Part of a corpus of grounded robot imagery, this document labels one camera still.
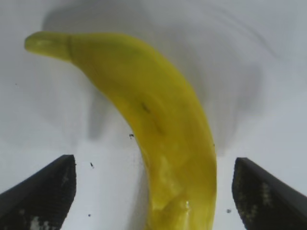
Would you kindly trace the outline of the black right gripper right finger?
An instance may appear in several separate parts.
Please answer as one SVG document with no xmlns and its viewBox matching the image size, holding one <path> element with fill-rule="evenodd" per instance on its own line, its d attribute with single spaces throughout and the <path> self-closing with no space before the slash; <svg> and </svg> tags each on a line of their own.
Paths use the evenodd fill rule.
<svg viewBox="0 0 307 230">
<path fill-rule="evenodd" d="M 236 158 L 232 196 L 247 230 L 307 228 L 307 197 L 249 158 Z"/>
</svg>

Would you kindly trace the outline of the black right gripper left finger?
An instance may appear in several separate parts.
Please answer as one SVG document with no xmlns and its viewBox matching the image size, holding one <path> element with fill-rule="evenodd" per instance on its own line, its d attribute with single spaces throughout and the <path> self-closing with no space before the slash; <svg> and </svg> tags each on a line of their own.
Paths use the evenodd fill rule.
<svg viewBox="0 0 307 230">
<path fill-rule="evenodd" d="M 62 155 L 0 195 L 2 230 L 60 230 L 76 195 L 76 162 Z"/>
</svg>

